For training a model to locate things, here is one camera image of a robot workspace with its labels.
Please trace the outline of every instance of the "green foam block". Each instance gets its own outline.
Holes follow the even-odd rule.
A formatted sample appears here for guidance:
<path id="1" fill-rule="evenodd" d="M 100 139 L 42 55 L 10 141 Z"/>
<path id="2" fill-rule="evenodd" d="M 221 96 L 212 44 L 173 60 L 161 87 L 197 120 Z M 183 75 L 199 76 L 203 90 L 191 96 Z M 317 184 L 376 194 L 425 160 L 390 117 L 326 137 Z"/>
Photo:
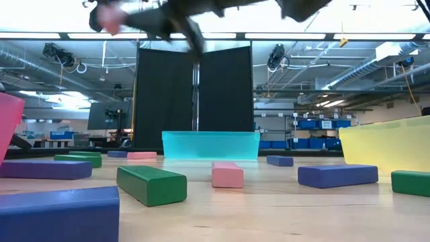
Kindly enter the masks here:
<path id="1" fill-rule="evenodd" d="M 55 155 L 54 161 L 90 161 L 93 168 L 101 167 L 101 157 L 87 155 Z"/>
<path id="2" fill-rule="evenodd" d="M 154 167 L 119 167 L 116 183 L 145 206 L 182 202 L 187 198 L 186 176 Z"/>
<path id="3" fill-rule="evenodd" d="M 393 192 L 430 197 L 430 172 L 393 171 L 391 186 Z"/>
<path id="4" fill-rule="evenodd" d="M 101 152 L 91 152 L 91 151 L 71 151 L 69 155 L 83 155 L 83 156 L 101 156 Z"/>

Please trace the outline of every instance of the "blue storage bin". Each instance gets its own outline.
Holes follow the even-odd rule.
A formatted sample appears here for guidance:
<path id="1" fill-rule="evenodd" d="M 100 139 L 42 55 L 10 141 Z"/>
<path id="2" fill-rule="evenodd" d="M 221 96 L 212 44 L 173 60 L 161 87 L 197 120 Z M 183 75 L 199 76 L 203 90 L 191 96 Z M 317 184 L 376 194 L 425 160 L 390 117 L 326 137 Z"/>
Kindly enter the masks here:
<path id="1" fill-rule="evenodd" d="M 271 148 L 272 149 L 286 149 L 287 148 L 287 142 L 284 140 L 272 141 L 271 142 Z"/>
<path id="2" fill-rule="evenodd" d="M 271 141 L 269 141 L 269 140 L 261 140 L 259 148 L 260 149 L 270 149 L 271 148 Z"/>
<path id="3" fill-rule="evenodd" d="M 325 138 L 310 138 L 309 149 L 322 149 L 325 144 Z"/>
<path id="4" fill-rule="evenodd" d="M 74 133 L 75 132 L 70 132 L 70 131 L 64 131 L 64 132 L 51 131 L 50 135 L 49 135 L 49 139 L 52 139 L 52 140 L 56 140 L 56 139 L 72 139 Z"/>
<path id="5" fill-rule="evenodd" d="M 338 138 L 328 138 L 325 141 L 325 147 L 328 148 L 328 149 L 329 148 L 333 148 L 336 145 L 340 145 L 340 144 L 341 144 L 341 140 L 338 139 Z"/>
<path id="6" fill-rule="evenodd" d="M 291 144 L 292 149 L 309 149 L 309 138 L 299 138 L 297 143 L 291 138 L 288 144 Z"/>
<path id="7" fill-rule="evenodd" d="M 333 128 L 348 128 L 351 127 L 350 120 L 335 120 L 333 121 Z"/>
<path id="8" fill-rule="evenodd" d="M 166 159 L 257 160 L 258 132 L 163 131 Z"/>
<path id="9" fill-rule="evenodd" d="M 316 120 L 299 120 L 297 128 L 300 129 L 314 129 L 316 128 Z"/>

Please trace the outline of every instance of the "ductwork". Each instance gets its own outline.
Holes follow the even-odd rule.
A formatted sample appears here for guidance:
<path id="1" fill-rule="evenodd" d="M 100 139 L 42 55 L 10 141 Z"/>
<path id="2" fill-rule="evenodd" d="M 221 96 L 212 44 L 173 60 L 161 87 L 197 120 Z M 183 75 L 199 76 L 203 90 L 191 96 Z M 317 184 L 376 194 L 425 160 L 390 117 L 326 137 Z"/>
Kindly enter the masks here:
<path id="1" fill-rule="evenodd" d="M 43 60 L 40 60 L 39 58 L 29 54 L 28 52 L 24 52 L 18 47 L 6 42 L 0 43 L 0 58 L 3 58 L 11 63 L 16 63 L 16 65 L 24 66 L 26 71 L 31 71 L 32 74 L 36 75 L 40 79 L 60 80 L 60 78 L 62 78 L 64 82 L 70 83 L 75 87 L 82 87 L 83 89 L 95 88 L 94 85 L 66 72 L 64 72 L 61 77 L 59 70 L 53 69 Z M 107 98 L 110 100 L 116 100 L 112 96 L 106 95 L 104 93 L 96 94 L 99 97 L 103 97 L 103 99 Z"/>

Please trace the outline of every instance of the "black curtain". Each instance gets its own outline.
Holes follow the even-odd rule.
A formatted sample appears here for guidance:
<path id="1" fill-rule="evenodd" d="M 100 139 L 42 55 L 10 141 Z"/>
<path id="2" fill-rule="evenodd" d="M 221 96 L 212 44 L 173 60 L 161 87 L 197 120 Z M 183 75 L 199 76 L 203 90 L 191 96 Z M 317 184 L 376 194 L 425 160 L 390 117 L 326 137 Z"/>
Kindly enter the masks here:
<path id="1" fill-rule="evenodd" d="M 204 55 L 199 77 L 199 130 L 254 130 L 251 55 L 250 46 Z"/>
<path id="2" fill-rule="evenodd" d="M 162 131 L 192 129 L 192 79 L 188 53 L 139 50 L 135 148 L 162 149 Z"/>

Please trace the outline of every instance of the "purple foam block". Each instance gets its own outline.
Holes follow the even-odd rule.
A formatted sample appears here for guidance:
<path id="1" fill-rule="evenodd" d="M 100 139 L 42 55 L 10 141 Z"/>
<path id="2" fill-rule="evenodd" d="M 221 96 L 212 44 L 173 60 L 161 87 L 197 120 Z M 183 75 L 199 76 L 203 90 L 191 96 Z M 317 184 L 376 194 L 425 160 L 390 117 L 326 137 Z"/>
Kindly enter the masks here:
<path id="1" fill-rule="evenodd" d="M 266 157 L 267 164 L 277 165 L 282 167 L 291 167 L 294 165 L 293 157 L 283 157 L 279 155 L 268 155 Z"/>
<path id="2" fill-rule="evenodd" d="M 93 171 L 87 161 L 5 161 L 0 166 L 2 178 L 30 179 L 82 179 L 90 177 Z"/>
<path id="3" fill-rule="evenodd" d="M 108 151 L 107 156 L 114 158 L 127 158 L 127 151 Z"/>
<path id="4" fill-rule="evenodd" d="M 118 242 L 119 224 L 116 186 L 0 196 L 1 242 Z"/>

